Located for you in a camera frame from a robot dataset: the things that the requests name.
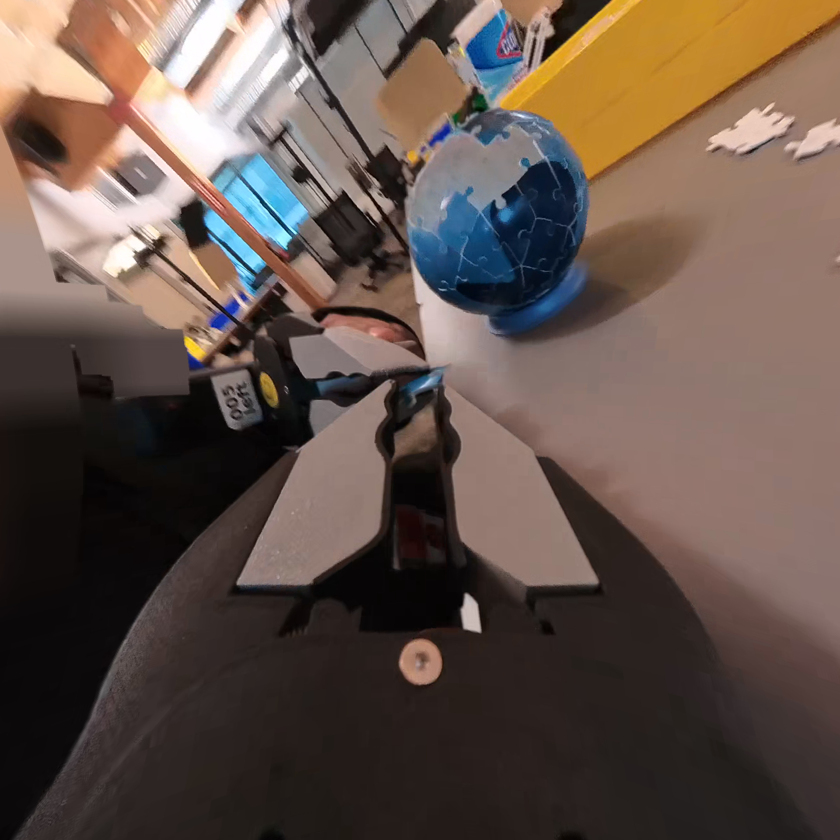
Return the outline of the cardboard sign on acrylic stand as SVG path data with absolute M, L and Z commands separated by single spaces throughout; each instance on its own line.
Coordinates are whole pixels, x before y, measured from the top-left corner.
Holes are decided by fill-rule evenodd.
M 421 38 L 385 81 L 374 104 L 385 130 L 409 152 L 460 111 L 472 89 L 435 42 Z

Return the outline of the cleaning wipes canister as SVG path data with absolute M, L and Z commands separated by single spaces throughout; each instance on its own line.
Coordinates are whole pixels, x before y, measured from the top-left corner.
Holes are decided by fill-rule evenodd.
M 451 37 L 465 52 L 488 106 L 496 107 L 522 71 L 517 22 L 501 2 L 482 1 L 457 23 Z

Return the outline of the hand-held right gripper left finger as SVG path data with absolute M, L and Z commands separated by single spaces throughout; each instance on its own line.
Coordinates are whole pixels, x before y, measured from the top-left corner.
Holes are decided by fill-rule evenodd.
M 237 588 L 310 589 L 384 538 L 395 394 L 379 385 L 299 449 Z

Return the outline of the wooden post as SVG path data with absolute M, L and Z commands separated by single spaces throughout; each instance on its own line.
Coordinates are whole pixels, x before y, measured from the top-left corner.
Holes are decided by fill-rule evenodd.
M 133 131 L 173 172 L 220 216 L 244 242 L 272 269 L 286 289 L 294 292 L 311 310 L 324 308 L 327 299 L 290 264 L 281 257 L 268 239 L 260 234 L 233 204 L 201 174 L 161 131 L 126 98 L 116 97 L 106 107 L 109 117 L 117 124 Z

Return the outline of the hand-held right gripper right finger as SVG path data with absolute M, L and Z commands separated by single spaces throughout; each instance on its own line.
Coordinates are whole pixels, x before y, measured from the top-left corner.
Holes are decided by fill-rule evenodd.
M 534 451 L 449 385 L 438 406 L 462 547 L 508 589 L 597 589 L 599 577 Z

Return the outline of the person's black clothing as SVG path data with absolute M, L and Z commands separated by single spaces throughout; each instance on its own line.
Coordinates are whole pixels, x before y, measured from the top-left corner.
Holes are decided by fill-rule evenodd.
M 85 374 L 66 318 L 2 316 L 1 833 L 13 838 L 84 729 L 133 620 L 191 543 L 284 453 L 230 428 L 211 376 L 143 352 L 154 385 Z

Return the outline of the blue puzzle piece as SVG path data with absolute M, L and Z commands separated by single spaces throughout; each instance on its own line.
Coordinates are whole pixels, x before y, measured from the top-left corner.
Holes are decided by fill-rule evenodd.
M 414 406 L 421 396 L 435 391 L 443 384 L 445 372 L 444 366 L 431 367 L 427 364 L 389 367 L 370 373 L 332 372 L 308 380 L 309 398 L 348 407 L 382 385 L 393 385 L 398 400 L 407 406 Z

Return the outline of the yellow plastic bin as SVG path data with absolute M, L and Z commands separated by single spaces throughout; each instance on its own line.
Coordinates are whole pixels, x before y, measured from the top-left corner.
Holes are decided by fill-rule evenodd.
M 838 1 L 614 1 L 500 100 L 595 177 L 838 20 Z

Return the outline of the person's left hand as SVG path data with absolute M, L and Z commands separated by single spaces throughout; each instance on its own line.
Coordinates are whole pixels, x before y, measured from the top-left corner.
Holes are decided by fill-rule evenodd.
M 324 329 L 346 328 L 364 333 L 378 340 L 388 343 L 419 345 L 415 333 L 401 322 L 382 320 L 358 314 L 341 314 L 331 312 L 320 321 Z

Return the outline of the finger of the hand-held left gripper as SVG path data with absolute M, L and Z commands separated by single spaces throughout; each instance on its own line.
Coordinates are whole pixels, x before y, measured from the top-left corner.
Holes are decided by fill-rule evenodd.
M 318 436 L 371 391 L 370 387 L 315 387 L 308 408 L 311 436 Z
M 289 345 L 292 360 L 308 379 L 325 378 L 330 373 L 368 375 L 426 365 L 425 360 L 399 343 L 347 327 L 294 337 Z

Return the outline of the blue puzzle ball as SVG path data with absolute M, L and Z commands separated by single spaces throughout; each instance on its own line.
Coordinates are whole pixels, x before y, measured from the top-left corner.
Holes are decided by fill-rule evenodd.
M 463 312 L 520 309 L 581 262 L 589 208 L 582 162 L 551 121 L 480 112 L 437 147 L 409 192 L 413 267 Z

